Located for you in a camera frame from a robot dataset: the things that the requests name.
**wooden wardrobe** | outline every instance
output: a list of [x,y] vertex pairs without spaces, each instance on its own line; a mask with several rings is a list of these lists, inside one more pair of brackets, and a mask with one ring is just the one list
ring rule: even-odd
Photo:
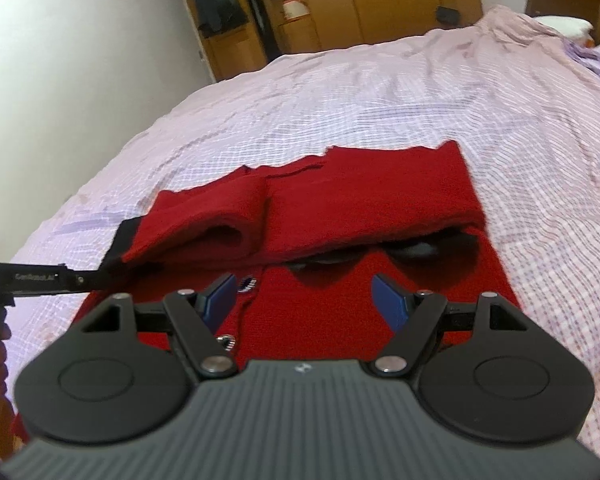
[[[246,0],[238,1],[250,22],[202,40],[219,80],[257,70],[267,63],[248,4]],[[436,19],[439,7],[457,10],[458,26],[475,23],[482,16],[480,0],[304,0],[310,13],[286,20],[283,4],[287,0],[263,1],[276,42],[285,54],[382,43],[424,34],[433,28],[448,28]],[[196,20],[195,2],[187,2]]]

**hanging jacket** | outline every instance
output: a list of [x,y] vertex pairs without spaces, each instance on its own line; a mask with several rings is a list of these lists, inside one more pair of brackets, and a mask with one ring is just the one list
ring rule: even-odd
[[222,34],[248,22],[238,0],[195,0],[198,30],[205,38]]

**silver rivet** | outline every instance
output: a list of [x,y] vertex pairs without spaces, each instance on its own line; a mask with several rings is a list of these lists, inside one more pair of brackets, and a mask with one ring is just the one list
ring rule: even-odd
[[385,374],[399,372],[407,367],[407,361],[397,355],[385,355],[376,359],[376,368]]
[[240,280],[238,285],[238,292],[249,292],[256,287],[258,280],[255,279],[254,276],[245,276]]
[[294,370],[302,375],[309,373],[313,369],[314,367],[312,367],[309,363],[302,363],[294,366]]
[[216,341],[218,341],[222,348],[230,352],[235,348],[235,337],[231,334],[223,334],[216,337]]
[[234,365],[231,359],[224,355],[213,355],[202,361],[202,369],[210,374],[221,374]]

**circular pad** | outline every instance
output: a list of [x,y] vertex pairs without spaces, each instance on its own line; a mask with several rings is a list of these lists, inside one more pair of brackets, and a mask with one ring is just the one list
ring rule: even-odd
[[576,437],[593,401],[586,367],[545,333],[490,331],[437,354],[423,405],[459,433],[501,445]]
[[59,377],[60,387],[74,399],[97,402],[113,399],[134,380],[131,368],[113,359],[89,359],[69,365]]
[[549,373],[530,359],[495,357],[478,365],[475,382],[485,392],[497,397],[527,399],[546,388]]

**bed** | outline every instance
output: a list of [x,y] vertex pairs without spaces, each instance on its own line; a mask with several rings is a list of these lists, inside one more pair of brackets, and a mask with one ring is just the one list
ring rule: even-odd
[[[160,190],[243,164],[447,139],[461,146],[522,309],[594,375],[580,439],[600,456],[600,78],[555,31],[504,7],[475,27],[285,56],[199,90],[133,138],[14,261],[95,269],[119,223],[146,213]],[[83,299],[27,298],[10,309],[8,395]]]

